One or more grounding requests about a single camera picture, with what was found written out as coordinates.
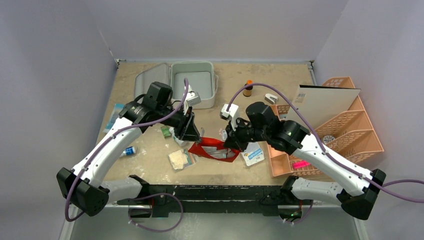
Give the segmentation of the red first aid pouch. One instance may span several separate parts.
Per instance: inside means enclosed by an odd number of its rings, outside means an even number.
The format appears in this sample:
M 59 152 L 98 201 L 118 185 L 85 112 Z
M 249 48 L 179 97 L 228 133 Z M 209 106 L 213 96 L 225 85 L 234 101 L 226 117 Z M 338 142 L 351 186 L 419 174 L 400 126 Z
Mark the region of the red first aid pouch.
M 189 153 L 215 161 L 232 163 L 240 151 L 224 147 L 224 142 L 210 137 L 201 137 L 201 142 L 195 142 L 188 150 Z

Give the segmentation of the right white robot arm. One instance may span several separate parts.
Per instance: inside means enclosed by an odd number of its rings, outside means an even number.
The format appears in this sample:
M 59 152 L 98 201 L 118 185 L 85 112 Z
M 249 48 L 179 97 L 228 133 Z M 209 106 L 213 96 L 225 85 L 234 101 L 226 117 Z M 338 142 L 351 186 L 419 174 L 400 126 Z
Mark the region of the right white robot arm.
M 226 148 L 243 152 L 249 143 L 266 142 L 312 166 L 333 179 L 333 182 L 308 180 L 289 176 L 280 196 L 288 204 L 296 200 L 316 200 L 341 206 L 350 216 L 368 220 L 386 178 L 380 169 L 361 167 L 327 146 L 307 128 L 293 120 L 280 120 L 269 105 L 261 101 L 246 109 L 248 120 L 240 117 L 236 104 L 225 104 L 220 117 L 228 121 L 225 128 Z

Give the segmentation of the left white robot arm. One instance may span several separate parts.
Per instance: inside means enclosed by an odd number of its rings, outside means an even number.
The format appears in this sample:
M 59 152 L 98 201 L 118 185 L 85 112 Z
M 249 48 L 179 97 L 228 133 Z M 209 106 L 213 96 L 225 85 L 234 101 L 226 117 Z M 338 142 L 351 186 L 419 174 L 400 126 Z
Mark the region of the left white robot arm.
M 65 219 L 73 222 L 70 205 L 88 216 L 97 215 L 108 203 L 131 199 L 138 205 L 146 203 L 149 191 L 135 176 L 124 180 L 105 182 L 104 178 L 124 150 L 149 127 L 162 124 L 172 127 L 181 141 L 200 143 L 202 140 L 195 123 L 192 105 L 200 101 L 187 78 L 183 97 L 173 107 L 170 85 L 155 81 L 147 93 L 124 105 L 106 136 L 94 149 L 71 169 L 61 168 L 56 175 L 61 194 L 66 199 Z

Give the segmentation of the small green medicine box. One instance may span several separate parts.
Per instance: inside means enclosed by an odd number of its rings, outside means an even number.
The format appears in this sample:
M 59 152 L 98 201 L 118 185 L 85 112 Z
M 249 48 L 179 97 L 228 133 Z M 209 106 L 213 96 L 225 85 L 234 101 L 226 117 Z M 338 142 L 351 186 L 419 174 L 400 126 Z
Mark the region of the small green medicine box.
M 162 135 L 163 135 L 163 137 L 164 137 L 165 139 L 168 139 L 168 138 L 171 138 L 171 137 L 172 137 L 172 134 L 171 134 L 171 132 L 170 132 L 170 128 L 169 128 L 168 126 L 166 126 L 166 125 L 161 126 L 161 127 L 160 127 L 160 130 L 161 130 Z

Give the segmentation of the white plastic bottle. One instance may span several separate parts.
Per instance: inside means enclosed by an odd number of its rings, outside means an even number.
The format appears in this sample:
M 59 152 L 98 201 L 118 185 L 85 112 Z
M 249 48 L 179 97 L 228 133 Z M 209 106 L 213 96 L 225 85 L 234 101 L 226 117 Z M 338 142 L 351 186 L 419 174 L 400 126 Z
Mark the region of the white plastic bottle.
M 170 134 L 171 134 L 171 136 L 172 136 L 172 139 L 180 146 L 180 147 L 184 147 L 184 146 L 186 146 L 187 144 L 188 144 L 188 142 L 187 141 L 184 141 L 184 140 L 180 140 L 179 138 L 177 138 L 176 137 L 176 135 L 175 135 L 175 129 L 173 128 L 173 127 L 170 127 L 169 128 L 169 132 L 170 132 Z

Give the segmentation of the beige gauze in bag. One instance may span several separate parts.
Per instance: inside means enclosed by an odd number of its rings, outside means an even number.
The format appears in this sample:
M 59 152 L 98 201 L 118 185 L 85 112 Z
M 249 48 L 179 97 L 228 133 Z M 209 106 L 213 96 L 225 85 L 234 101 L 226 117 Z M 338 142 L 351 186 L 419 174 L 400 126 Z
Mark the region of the beige gauze in bag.
M 176 172 L 182 171 L 197 163 L 196 156 L 190 153 L 187 148 L 170 153 L 168 155 L 168 160 L 172 169 Z

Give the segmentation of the blue white mask packet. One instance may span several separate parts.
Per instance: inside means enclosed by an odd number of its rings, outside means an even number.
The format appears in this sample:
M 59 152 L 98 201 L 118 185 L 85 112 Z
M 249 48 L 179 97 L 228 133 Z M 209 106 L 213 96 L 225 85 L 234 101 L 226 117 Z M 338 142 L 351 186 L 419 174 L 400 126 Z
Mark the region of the blue white mask packet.
M 264 151 L 258 142 L 249 142 L 245 151 L 240 153 L 245 165 L 251 167 L 265 159 Z

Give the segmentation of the brown bottle orange cap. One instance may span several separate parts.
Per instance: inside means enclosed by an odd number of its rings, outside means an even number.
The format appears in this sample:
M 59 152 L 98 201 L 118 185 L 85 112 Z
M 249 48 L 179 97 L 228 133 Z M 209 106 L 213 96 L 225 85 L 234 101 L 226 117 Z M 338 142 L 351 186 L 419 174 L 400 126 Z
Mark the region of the brown bottle orange cap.
M 246 81 L 245 88 L 244 88 L 244 90 L 242 91 L 242 94 L 243 94 L 245 97 L 250 97 L 250 96 L 252 95 L 253 86 L 249 86 L 249 85 L 251 85 L 252 83 L 253 83 L 253 81 L 252 81 L 251 79 L 249 79 L 249 80 L 247 80 L 247 81 Z

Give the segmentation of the small white pad packet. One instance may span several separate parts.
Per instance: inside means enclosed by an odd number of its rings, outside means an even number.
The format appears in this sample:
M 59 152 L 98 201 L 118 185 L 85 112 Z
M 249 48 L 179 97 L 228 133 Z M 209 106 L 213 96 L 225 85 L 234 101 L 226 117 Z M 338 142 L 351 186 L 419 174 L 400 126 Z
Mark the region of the small white pad packet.
M 225 141 L 228 138 L 228 134 L 225 129 L 220 130 L 220 136 L 222 141 Z

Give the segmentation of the orange compartment tray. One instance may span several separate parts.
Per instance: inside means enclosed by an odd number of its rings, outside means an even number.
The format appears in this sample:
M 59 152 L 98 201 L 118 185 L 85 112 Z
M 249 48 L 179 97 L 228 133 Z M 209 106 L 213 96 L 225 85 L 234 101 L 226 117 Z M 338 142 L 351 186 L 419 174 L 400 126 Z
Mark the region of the orange compartment tray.
M 284 120 L 290 110 L 290 106 L 288 104 L 272 104 L 270 107 L 274 115 L 280 120 Z M 269 144 L 267 144 L 267 150 L 271 175 L 274 178 L 294 174 L 293 163 L 287 153 L 278 151 Z

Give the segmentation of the pink highlighter marker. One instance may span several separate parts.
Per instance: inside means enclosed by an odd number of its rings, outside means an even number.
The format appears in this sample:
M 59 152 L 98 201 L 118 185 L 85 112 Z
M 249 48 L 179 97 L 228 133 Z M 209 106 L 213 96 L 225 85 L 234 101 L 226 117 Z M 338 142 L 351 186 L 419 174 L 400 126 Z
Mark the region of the pink highlighter marker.
M 297 161 L 292 164 L 294 170 L 305 168 L 310 166 L 311 164 L 305 160 Z

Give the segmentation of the grey open storage case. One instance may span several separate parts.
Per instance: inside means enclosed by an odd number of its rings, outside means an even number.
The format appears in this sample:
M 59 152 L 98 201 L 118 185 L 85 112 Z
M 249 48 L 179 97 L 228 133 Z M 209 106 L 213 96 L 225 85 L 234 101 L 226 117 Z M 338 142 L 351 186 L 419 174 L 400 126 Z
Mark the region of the grey open storage case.
M 209 61 L 177 61 L 171 65 L 160 63 L 147 69 L 135 78 L 134 97 L 145 94 L 153 82 L 171 86 L 172 100 L 181 100 L 184 94 L 184 79 L 188 79 L 191 88 L 199 94 L 201 102 L 194 109 L 210 109 L 215 104 L 218 91 L 218 76 Z

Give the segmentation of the white board folder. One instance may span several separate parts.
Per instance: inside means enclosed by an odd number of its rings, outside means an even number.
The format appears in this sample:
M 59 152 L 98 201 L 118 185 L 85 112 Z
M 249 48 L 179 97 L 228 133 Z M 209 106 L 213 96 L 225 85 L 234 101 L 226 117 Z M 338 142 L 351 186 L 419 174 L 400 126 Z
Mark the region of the white board folder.
M 316 129 L 347 111 L 360 92 L 359 88 L 300 85 L 291 103 Z

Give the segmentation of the blue white ointment tube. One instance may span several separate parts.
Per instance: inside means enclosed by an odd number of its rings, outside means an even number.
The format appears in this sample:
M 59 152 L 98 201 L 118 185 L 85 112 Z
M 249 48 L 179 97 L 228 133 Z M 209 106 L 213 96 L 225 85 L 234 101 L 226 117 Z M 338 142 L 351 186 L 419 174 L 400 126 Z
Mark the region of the blue white ointment tube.
M 130 146 L 127 147 L 122 154 L 120 155 L 120 157 L 129 157 L 129 156 L 133 156 L 137 153 L 137 148 L 135 146 Z

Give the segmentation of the orange plastic file rack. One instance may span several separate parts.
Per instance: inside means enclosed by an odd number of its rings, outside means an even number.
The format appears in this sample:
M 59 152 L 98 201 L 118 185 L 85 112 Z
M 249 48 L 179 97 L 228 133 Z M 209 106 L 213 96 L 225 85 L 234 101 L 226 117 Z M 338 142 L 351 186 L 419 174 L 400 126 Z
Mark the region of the orange plastic file rack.
M 354 164 L 361 165 L 374 155 L 384 152 L 359 96 L 356 97 L 347 111 L 331 118 L 317 127 L 315 131 L 321 140 L 326 135 L 334 136 L 335 140 L 329 142 L 326 146 Z M 292 163 L 301 161 L 297 157 L 291 155 L 289 157 Z M 312 165 L 293 170 L 293 175 L 299 177 L 322 176 L 322 172 Z

